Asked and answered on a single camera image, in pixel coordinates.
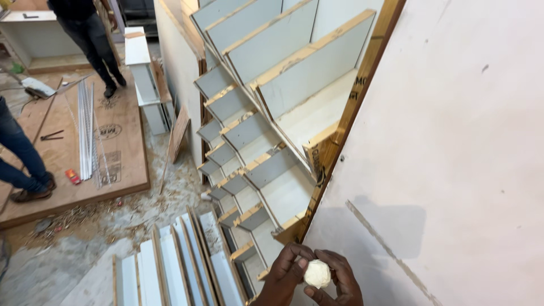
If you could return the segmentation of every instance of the green object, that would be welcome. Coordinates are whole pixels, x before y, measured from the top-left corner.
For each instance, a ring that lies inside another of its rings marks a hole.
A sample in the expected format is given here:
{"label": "green object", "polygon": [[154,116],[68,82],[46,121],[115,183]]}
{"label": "green object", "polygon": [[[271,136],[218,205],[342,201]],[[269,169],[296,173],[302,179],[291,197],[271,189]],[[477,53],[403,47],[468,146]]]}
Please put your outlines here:
{"label": "green object", "polygon": [[13,67],[11,68],[11,72],[15,74],[21,74],[24,72],[24,67],[16,62],[11,62],[13,64]]}

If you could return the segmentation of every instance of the blue jeans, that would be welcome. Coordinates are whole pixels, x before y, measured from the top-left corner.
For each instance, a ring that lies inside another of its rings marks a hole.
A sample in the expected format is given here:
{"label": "blue jeans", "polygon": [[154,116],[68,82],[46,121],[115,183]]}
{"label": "blue jeans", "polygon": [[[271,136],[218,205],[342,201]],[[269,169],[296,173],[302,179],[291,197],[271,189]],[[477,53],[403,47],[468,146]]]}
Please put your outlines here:
{"label": "blue jeans", "polygon": [[44,162],[9,112],[4,97],[0,96],[0,144],[15,154],[27,167],[31,177],[0,158],[0,180],[30,192],[45,192],[50,177]]}
{"label": "blue jeans", "polygon": [[83,51],[83,54],[85,54],[87,60],[100,75],[106,86],[115,87],[115,82],[110,77],[104,62],[108,65],[109,72],[116,78],[121,76],[121,72],[117,67],[117,60],[109,45],[106,29],[100,17],[97,14],[92,14],[87,20],[80,21],[67,20],[57,16],[57,21],[64,32]]}

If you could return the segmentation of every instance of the concrete floor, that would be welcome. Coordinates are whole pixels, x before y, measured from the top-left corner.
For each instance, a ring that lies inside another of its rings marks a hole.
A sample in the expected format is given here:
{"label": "concrete floor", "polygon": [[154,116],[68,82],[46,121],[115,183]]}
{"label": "concrete floor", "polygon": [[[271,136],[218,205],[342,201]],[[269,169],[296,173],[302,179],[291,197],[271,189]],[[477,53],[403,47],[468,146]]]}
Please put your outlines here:
{"label": "concrete floor", "polygon": [[[158,44],[150,49],[158,55]],[[13,84],[0,75],[0,89]],[[17,115],[25,95],[15,90],[2,94]],[[17,250],[0,283],[0,306],[113,305],[113,254],[120,258],[135,254],[139,243],[150,238],[153,223],[164,227],[185,213],[187,206],[209,211],[209,202],[200,200],[205,187],[186,143],[176,163],[168,165],[163,194],[158,194],[169,135],[153,136],[145,118],[144,126],[151,190],[123,197],[127,205],[116,209],[112,204],[111,211],[102,210],[93,220],[70,226],[49,245],[34,241],[24,246],[35,222],[5,231],[7,241]],[[131,234],[140,224],[144,227]]]}

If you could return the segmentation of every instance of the person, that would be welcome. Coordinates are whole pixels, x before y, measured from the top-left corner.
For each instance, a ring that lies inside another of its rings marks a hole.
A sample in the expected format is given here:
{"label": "person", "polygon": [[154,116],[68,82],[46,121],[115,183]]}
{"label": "person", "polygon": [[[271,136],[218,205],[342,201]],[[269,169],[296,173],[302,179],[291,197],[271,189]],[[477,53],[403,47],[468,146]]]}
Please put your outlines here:
{"label": "person", "polygon": [[302,282],[308,262],[319,259],[332,268],[331,279],[336,286],[333,299],[323,289],[306,286],[304,293],[319,306],[363,306],[363,295],[347,259],[329,250],[312,251],[307,246],[288,243],[268,273],[261,294],[251,306],[289,306],[295,287]]}
{"label": "person", "polygon": [[[100,0],[109,11],[108,19],[117,28],[117,22],[109,7],[108,0]],[[104,65],[108,65],[109,72],[115,77],[119,85],[126,86],[127,82],[119,71],[117,60],[106,36],[106,29],[102,20],[96,14],[92,0],[48,0],[48,7],[57,16],[57,21],[64,32],[79,46],[87,60],[106,84],[104,96],[110,98],[117,90],[115,82]]]}
{"label": "person", "polygon": [[30,177],[0,158],[0,180],[23,190],[10,195],[16,203],[44,200],[57,187],[51,172],[32,146],[23,129],[11,115],[5,98],[0,96],[0,144],[15,154],[27,167]]}

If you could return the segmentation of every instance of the pliers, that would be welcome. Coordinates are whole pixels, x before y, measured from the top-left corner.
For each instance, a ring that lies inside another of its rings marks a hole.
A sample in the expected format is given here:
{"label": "pliers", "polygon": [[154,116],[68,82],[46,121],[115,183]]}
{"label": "pliers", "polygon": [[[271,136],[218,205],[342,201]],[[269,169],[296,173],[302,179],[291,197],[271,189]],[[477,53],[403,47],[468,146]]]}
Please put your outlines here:
{"label": "pliers", "polygon": [[60,130],[60,131],[55,132],[55,133],[51,133],[51,134],[48,134],[48,135],[45,135],[45,136],[41,136],[40,140],[63,139],[64,137],[51,137],[51,136],[53,136],[55,134],[62,133],[62,132],[64,132],[64,130]]}

